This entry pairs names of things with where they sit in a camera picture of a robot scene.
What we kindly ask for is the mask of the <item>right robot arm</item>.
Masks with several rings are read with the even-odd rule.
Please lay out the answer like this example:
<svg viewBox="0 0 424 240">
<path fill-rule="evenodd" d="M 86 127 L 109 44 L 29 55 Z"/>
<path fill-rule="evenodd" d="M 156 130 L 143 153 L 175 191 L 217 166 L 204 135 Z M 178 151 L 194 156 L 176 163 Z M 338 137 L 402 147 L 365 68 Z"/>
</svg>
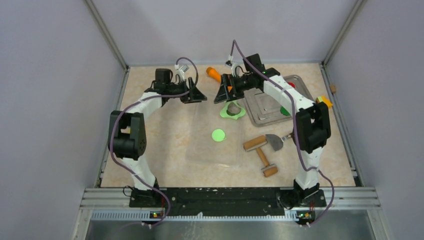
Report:
<svg viewBox="0 0 424 240">
<path fill-rule="evenodd" d="M 329 108 L 324 102 L 316 103 L 289 85 L 274 68 L 266 69 L 258 54 L 243 59 L 246 73 L 237 74 L 233 56 L 226 65 L 230 74 L 221 75 L 214 103 L 243 99 L 245 91 L 259 89 L 285 108 L 293 120 L 293 140 L 300 160 L 300 168 L 293 182 L 293 200 L 307 206 L 319 191 L 320 159 L 331 136 Z"/>
</svg>

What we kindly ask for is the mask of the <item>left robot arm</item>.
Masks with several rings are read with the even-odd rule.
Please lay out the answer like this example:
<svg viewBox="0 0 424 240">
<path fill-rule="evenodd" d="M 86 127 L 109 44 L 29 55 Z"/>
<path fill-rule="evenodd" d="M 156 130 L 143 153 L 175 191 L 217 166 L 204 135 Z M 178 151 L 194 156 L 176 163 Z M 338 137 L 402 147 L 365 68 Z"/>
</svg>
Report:
<svg viewBox="0 0 424 240">
<path fill-rule="evenodd" d="M 134 188 L 143 191 L 141 200 L 149 207 L 160 202 L 157 178 L 151 172 L 145 156 L 147 148 L 146 120 L 170 99 L 180 99 L 184 104 L 206 101 L 197 88 L 199 75 L 183 78 L 181 70 L 173 74 L 167 68 L 157 68 L 154 80 L 141 97 L 123 110 L 114 110 L 109 118 L 109 153 L 115 164 L 128 171 Z"/>
</svg>

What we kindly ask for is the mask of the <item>wooden double-ended roller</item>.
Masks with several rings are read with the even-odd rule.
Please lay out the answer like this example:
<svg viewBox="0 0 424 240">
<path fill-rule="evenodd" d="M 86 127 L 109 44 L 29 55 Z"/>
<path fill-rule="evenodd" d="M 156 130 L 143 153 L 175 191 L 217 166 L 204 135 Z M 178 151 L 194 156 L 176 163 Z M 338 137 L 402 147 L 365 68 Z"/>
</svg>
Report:
<svg viewBox="0 0 424 240">
<path fill-rule="evenodd" d="M 246 152 L 255 151 L 263 164 L 261 172 L 265 178 L 275 175 L 279 169 L 275 164 L 271 164 L 262 150 L 262 146 L 268 143 L 265 135 L 260 135 L 256 138 L 245 141 L 242 146 Z"/>
</svg>

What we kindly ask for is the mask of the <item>green dough lump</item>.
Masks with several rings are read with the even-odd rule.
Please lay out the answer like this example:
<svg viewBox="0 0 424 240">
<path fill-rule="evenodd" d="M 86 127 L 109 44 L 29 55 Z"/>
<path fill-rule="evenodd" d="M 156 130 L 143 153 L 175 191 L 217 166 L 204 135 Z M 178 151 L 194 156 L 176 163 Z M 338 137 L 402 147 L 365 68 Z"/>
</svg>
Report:
<svg viewBox="0 0 424 240">
<path fill-rule="evenodd" d="M 219 115 L 222 118 L 238 120 L 246 114 L 246 109 L 242 107 L 236 100 L 227 102 Z"/>
</svg>

